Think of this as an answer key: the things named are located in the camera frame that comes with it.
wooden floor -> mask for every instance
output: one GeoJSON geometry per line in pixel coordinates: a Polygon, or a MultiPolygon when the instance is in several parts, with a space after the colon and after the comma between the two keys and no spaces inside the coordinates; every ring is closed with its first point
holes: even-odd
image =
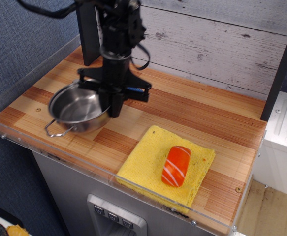
{"type": "Polygon", "coordinates": [[[287,194],[253,181],[238,232],[247,236],[287,236],[287,194]]]}

yellow cloth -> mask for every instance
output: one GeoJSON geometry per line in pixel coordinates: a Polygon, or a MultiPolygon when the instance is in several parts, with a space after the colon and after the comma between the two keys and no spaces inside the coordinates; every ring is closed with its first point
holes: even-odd
{"type": "Polygon", "coordinates": [[[116,180],[138,193],[186,214],[187,208],[118,177],[190,207],[214,157],[215,152],[212,149],[198,146],[158,126],[151,126],[118,171],[116,180]],[[169,186],[161,180],[163,166],[172,146],[184,146],[191,150],[185,181],[179,188],[169,186]]]}

button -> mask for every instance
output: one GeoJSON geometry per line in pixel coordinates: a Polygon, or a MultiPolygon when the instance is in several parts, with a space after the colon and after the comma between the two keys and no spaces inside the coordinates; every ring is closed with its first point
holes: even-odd
{"type": "Polygon", "coordinates": [[[94,205],[94,209],[95,211],[100,214],[100,215],[104,215],[104,209],[100,208],[99,206],[94,205]]]}
{"type": "Polygon", "coordinates": [[[115,221],[115,222],[118,222],[119,219],[118,219],[118,216],[116,216],[115,214],[111,213],[111,212],[108,212],[108,217],[109,219],[111,219],[112,221],[115,221]]]}
{"type": "Polygon", "coordinates": [[[128,229],[133,229],[133,224],[130,221],[123,219],[123,225],[128,229]]]}

pot handle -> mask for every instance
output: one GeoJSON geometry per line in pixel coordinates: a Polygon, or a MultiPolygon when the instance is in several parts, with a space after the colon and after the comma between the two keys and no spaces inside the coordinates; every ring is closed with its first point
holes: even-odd
{"type": "Polygon", "coordinates": [[[50,134],[49,131],[48,131],[48,127],[54,123],[56,121],[56,119],[53,119],[51,122],[48,123],[48,125],[45,126],[45,130],[46,130],[46,133],[49,137],[53,138],[53,137],[62,137],[64,135],[66,135],[67,132],[69,132],[71,129],[74,128],[74,125],[72,127],[70,127],[69,129],[67,129],[64,133],[62,134],[50,134]]]}

stainless steel pot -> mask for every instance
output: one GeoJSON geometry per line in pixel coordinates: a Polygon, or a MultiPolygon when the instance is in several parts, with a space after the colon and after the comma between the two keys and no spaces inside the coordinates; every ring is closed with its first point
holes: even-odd
{"type": "Polygon", "coordinates": [[[96,91],[79,88],[72,83],[59,90],[49,102],[49,113],[54,118],[46,125],[50,137],[61,137],[67,132],[91,132],[103,127],[111,117],[108,109],[102,110],[96,91]],[[50,134],[48,127],[57,121],[66,131],[62,134],[50,134]]]}

